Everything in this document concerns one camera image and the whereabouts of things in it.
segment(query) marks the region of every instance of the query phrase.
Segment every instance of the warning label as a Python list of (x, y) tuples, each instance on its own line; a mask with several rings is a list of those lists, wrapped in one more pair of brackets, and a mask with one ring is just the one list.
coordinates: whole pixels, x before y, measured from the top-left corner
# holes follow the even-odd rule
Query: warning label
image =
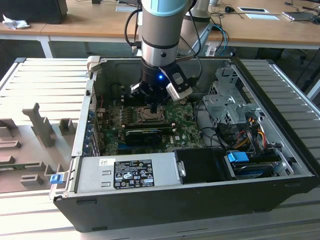
[(153, 187), (154, 185), (151, 159), (114, 163), (113, 187), (115, 189)]

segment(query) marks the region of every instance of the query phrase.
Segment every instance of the blue drive bracket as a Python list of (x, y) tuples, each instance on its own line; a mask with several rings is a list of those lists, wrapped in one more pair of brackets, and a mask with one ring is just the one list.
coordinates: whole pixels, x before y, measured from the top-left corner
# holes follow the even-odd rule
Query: blue drive bracket
[(59, 172), (50, 177), (51, 184), (63, 184), (67, 181), (68, 172)]
[(249, 158), (244, 151), (233, 151), (229, 153), (227, 156), (230, 163), (249, 162)]

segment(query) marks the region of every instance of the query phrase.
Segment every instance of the green circuit board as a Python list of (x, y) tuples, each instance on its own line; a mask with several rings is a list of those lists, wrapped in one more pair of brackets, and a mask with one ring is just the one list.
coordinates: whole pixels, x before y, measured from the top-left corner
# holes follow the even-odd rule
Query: green circuit board
[[(136, 123), (139, 121), (139, 111), (145, 107), (122, 107), (121, 105), (110, 105), (107, 107), (107, 124), (101, 128), (103, 134), (103, 142), (105, 146), (105, 156), (113, 155), (130, 155), (130, 154), (151, 154), (151, 153), (167, 153), (173, 152), (181, 148), (202, 148), (204, 147), (203, 139), (199, 136), (199, 129), (193, 121), (194, 109), (192, 104), (184, 102), (172, 102), (166, 106), (161, 106), (158, 111), (160, 121), (163, 123), (174, 123), (175, 131), (162, 134), (161, 143), (156, 146), (127, 146), (124, 139), (126, 130), (123, 122), (131, 121)], [(145, 113), (145, 117), (149, 120), (154, 115)]]

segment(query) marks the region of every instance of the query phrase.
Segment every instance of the black computer case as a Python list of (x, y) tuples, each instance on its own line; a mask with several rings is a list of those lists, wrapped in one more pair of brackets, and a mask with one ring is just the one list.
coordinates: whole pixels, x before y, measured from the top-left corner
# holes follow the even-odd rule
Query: black computer case
[(66, 0), (1, 0), (0, 14), (13, 20), (61, 24), (67, 15)]

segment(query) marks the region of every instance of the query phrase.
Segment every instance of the floor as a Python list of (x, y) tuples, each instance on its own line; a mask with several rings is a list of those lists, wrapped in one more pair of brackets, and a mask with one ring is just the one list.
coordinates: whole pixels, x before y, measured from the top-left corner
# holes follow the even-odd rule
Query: floor
[[(131, 57), (131, 48), (126, 43), (100, 43), (90, 42), (89, 47), (91, 54), (87, 54), (83, 42), (52, 42), (52, 49), (57, 58), (87, 58), (90, 55), (99, 55), (104, 57)], [(236, 55), (243, 59), (276, 59), (279, 55), (277, 49), (258, 49), (253, 47), (228, 47), (225, 56), (230, 52), (235, 52)], [(302, 70), (307, 66), (313, 58), (316, 50), (296, 50), (285, 49), (280, 53), (276, 60), (276, 64), (284, 71), (284, 73), (294, 82), (298, 79)], [(304, 56), (305, 60), (301, 61), (300, 57)], [(0, 79), (7, 72), (14, 60), (18, 57), (27, 58), (44, 58), (42, 47), (37, 41), (21, 41), (21, 40), (0, 40)], [(301, 76), (298, 86), (301, 88), (305, 80), (313, 73), (320, 64), (320, 54), (318, 54), (309, 68)], [(320, 105), (320, 96), (314, 103)]]

